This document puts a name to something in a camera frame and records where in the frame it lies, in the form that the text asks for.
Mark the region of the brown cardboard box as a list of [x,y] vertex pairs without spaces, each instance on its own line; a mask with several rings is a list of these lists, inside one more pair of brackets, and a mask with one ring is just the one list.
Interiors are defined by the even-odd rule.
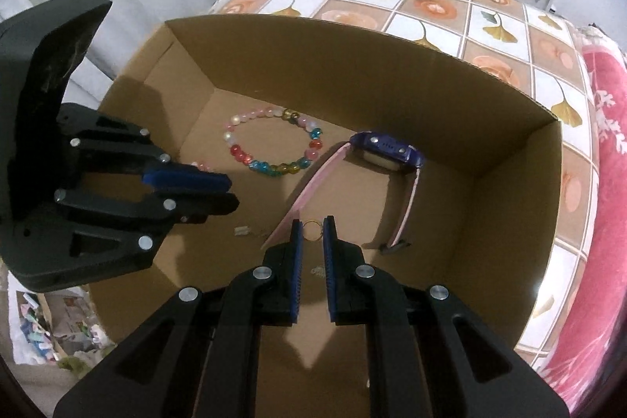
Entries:
[[91,285],[117,349],[79,417],[564,417],[515,353],[554,241],[561,129],[494,76],[350,25],[164,23],[102,114],[238,199]]

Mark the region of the red floral blanket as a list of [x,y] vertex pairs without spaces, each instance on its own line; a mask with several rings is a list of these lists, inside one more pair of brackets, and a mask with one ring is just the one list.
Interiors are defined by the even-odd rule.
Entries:
[[600,149],[600,190],[584,275],[540,376],[573,417],[593,417],[612,393],[626,415],[626,54],[600,30],[584,37]]

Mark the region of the gold ring earring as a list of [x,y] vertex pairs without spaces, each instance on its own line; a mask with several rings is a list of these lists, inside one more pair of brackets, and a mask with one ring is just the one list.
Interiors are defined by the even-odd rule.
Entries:
[[323,237],[323,224],[317,220],[303,223],[303,237],[309,242],[318,242]]

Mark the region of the blue pink kids smartwatch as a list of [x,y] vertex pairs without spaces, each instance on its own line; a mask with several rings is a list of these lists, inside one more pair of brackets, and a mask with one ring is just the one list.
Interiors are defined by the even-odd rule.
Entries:
[[263,247],[284,238],[303,212],[321,211],[334,199],[367,214],[378,206],[389,208],[382,221],[390,234],[379,251],[392,253],[408,246],[404,231],[424,163],[424,155],[409,143],[383,132],[356,132],[312,170]]

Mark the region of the ginkgo pattern tablecloth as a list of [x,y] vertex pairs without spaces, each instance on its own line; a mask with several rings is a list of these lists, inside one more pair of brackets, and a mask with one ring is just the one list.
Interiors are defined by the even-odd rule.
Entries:
[[556,238],[515,347],[540,369],[584,276],[600,184],[593,94],[572,24],[515,0],[217,0],[210,12],[315,18],[404,38],[470,63],[555,114],[562,129]]

